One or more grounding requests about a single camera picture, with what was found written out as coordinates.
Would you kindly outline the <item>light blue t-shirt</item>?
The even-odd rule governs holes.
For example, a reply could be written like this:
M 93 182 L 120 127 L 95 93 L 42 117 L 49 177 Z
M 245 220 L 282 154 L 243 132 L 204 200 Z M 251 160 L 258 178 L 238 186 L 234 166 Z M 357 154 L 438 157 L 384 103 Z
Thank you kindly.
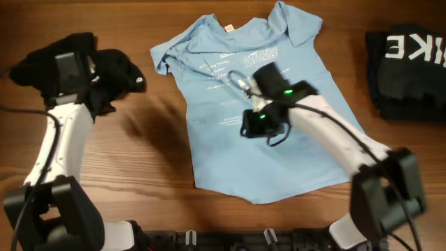
M 277 2 L 265 19 L 226 31 L 204 15 L 170 41 L 152 48 L 157 73 L 173 75 L 187 103 L 187 133 L 198 188 L 268 204 L 347 182 L 337 161 L 312 136 L 292 130 L 275 147 L 240 135 L 251 106 L 227 73 L 251 75 L 274 62 L 292 82 L 314 86 L 352 125 L 357 119 L 314 49 L 322 19 Z

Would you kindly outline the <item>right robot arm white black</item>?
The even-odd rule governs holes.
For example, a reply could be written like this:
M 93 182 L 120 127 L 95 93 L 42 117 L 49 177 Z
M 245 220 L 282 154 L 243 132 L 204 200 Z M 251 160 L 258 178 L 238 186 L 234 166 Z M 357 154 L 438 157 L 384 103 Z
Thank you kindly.
M 388 238 L 408 225 L 422 247 L 414 220 L 427 210 L 417 158 L 406 148 L 392 150 L 354 128 L 306 81 L 290 83 L 274 63 L 251 77 L 232 70 L 229 81 L 252 99 L 240 134 L 284 142 L 292 129 L 310 134 L 351 178 L 350 208 L 325 229 L 295 231 L 300 250 L 386 250 Z

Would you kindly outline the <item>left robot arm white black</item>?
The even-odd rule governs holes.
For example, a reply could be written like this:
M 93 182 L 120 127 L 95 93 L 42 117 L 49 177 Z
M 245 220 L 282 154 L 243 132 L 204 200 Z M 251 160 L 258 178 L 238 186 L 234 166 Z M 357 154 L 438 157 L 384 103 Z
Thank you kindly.
M 39 114 L 47 126 L 39 156 L 23 186 L 3 208 L 14 229 L 11 250 L 135 250 L 130 222 L 105 222 L 78 183 L 86 140 L 93 127 L 83 103 L 94 65 L 69 52 L 55 57 L 59 93 Z

